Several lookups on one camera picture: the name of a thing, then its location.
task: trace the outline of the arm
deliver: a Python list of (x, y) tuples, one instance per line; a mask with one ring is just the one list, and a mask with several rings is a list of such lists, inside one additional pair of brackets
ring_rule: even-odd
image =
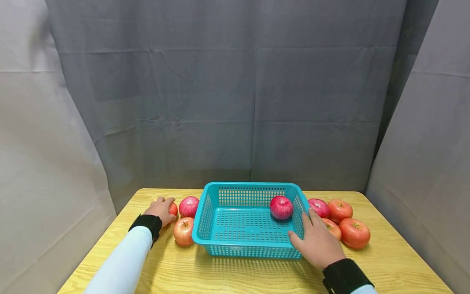
[(168, 213), (173, 201), (174, 198), (159, 197), (152, 202), (143, 215), (155, 221), (151, 227), (155, 232), (146, 226), (133, 227), (95, 274), (86, 294), (134, 293), (147, 253), (158, 239), (158, 231), (176, 219)]
[(134, 293), (151, 246), (152, 233), (148, 228), (130, 230), (95, 274), (85, 293)]
[(323, 220), (312, 209), (308, 213), (310, 218), (306, 213), (302, 215), (304, 239), (289, 231), (290, 242), (311, 265), (323, 271), (323, 284), (328, 292), (376, 294), (374, 285), (354, 261), (346, 258), (341, 244)]

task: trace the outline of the turquoise basket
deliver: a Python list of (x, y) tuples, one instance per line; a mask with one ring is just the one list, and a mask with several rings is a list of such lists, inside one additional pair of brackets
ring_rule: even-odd
[[(269, 211), (276, 195), (294, 205), (286, 221), (274, 219)], [(202, 193), (192, 237), (210, 255), (298, 259), (300, 252), (290, 244), (287, 232), (304, 237), (302, 212), (308, 208), (295, 184), (212, 182)]]

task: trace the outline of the black wrist band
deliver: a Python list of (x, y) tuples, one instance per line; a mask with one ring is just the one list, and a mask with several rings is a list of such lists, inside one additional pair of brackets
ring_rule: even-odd
[(153, 243), (160, 237), (160, 230), (162, 228), (162, 220), (158, 216), (154, 215), (139, 215), (132, 223), (129, 230), (134, 227), (143, 226), (150, 230), (152, 233), (152, 247)]
[(366, 275), (352, 259), (342, 259), (323, 270), (323, 285), (330, 294), (351, 294), (364, 285), (372, 285)]

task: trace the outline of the wood grain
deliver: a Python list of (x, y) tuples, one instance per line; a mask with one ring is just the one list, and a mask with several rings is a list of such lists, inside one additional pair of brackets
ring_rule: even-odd
[[(176, 203), (202, 190), (141, 189), (117, 216), (59, 293), (81, 293), (129, 226), (158, 196), (175, 197)], [(374, 206), (357, 192), (304, 191), (307, 198), (343, 199), (354, 218), (371, 230), (368, 247), (345, 247), (381, 294), (452, 293)], [(322, 293), (322, 274), (305, 260), (264, 260), (211, 257), (198, 245), (179, 247), (172, 225), (161, 233), (147, 256), (136, 293)]]

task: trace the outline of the table top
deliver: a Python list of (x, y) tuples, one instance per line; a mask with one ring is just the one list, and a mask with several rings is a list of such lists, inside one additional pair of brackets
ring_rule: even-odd
[[(158, 196), (200, 197), (202, 190), (141, 189), (136, 192), (111, 226), (59, 290), (81, 293), (93, 275), (124, 238), (129, 226)], [(325, 201), (343, 199), (354, 209), (354, 218), (371, 231), (369, 245), (360, 251), (344, 247), (381, 294), (452, 293), (400, 234), (364, 195), (347, 191), (304, 191), (305, 196)], [(136, 293), (327, 293), (323, 276), (304, 259), (237, 259), (213, 257), (199, 245), (178, 246), (169, 229), (149, 252)]]

